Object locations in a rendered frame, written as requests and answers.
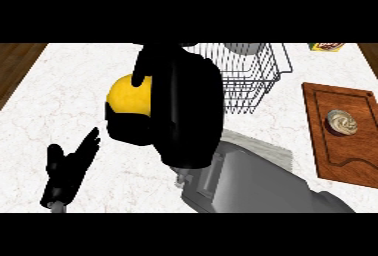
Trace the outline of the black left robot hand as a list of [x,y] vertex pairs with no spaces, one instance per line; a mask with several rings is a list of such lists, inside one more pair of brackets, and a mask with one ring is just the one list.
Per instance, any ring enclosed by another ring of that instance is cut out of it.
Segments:
[[65,206],[74,201],[86,172],[99,151],[99,129],[93,128],[74,153],[63,155],[58,144],[47,147],[46,172],[49,180],[40,205],[50,210],[50,204],[61,201]]

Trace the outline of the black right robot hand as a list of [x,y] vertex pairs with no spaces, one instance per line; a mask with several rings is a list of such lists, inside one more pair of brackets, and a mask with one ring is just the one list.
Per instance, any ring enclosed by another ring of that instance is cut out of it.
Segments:
[[180,169],[211,165],[219,146],[224,98],[219,67],[177,43],[146,43],[137,55],[131,87],[152,78],[151,114],[108,109],[109,137],[155,147],[162,163]]

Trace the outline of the yellow lemon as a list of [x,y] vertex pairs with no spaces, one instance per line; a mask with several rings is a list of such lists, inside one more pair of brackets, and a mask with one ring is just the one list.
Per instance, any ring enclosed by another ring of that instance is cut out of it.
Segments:
[[151,85],[151,76],[145,77],[139,87],[131,85],[131,74],[115,81],[106,95],[115,113],[151,115]]

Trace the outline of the grey bowl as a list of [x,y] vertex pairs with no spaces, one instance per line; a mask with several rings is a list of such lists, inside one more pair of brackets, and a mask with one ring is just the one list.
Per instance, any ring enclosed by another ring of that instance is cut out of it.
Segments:
[[224,47],[239,55],[254,55],[263,49],[263,43],[226,43]]

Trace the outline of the brown wooden cutting board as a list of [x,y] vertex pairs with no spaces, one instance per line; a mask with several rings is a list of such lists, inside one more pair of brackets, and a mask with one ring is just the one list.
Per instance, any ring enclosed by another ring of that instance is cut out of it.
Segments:
[[374,92],[304,82],[317,177],[378,188],[378,103]]

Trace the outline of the yellow box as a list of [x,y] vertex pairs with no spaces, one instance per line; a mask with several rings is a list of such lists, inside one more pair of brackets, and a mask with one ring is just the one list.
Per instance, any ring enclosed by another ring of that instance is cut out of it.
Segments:
[[343,43],[310,43],[309,48],[317,52],[338,52],[343,48]]

